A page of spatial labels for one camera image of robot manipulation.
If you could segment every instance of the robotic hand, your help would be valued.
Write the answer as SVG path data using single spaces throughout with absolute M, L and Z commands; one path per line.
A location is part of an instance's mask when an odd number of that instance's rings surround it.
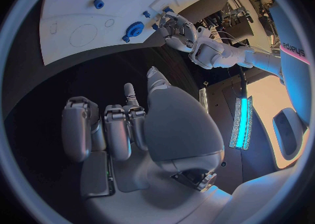
M 246 68 L 254 66 L 283 80 L 280 58 L 255 52 L 247 46 L 235 48 L 216 42 L 210 39 L 211 32 L 208 29 L 196 29 L 191 22 L 172 11 L 163 13 L 159 29 L 167 45 L 179 51 L 189 52 L 191 61 L 202 68 L 229 68 L 235 64 Z

